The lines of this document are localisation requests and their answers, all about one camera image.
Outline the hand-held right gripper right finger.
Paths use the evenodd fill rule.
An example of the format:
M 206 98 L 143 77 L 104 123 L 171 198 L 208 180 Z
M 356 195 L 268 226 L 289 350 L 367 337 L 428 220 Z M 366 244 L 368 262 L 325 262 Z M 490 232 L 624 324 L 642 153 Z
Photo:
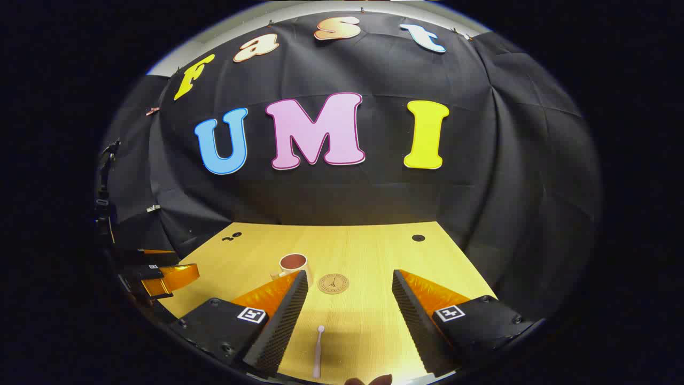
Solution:
M 437 377 L 499 360 L 540 324 L 492 295 L 469 299 L 404 270 L 393 271 L 392 293 L 425 370 Z

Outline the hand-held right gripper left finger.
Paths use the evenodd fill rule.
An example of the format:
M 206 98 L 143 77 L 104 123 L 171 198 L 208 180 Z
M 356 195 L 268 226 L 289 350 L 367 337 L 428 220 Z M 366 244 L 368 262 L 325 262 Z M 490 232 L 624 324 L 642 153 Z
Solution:
M 306 272 L 287 274 L 233 302 L 210 298 L 169 329 L 220 366 L 274 376 L 308 290 Z

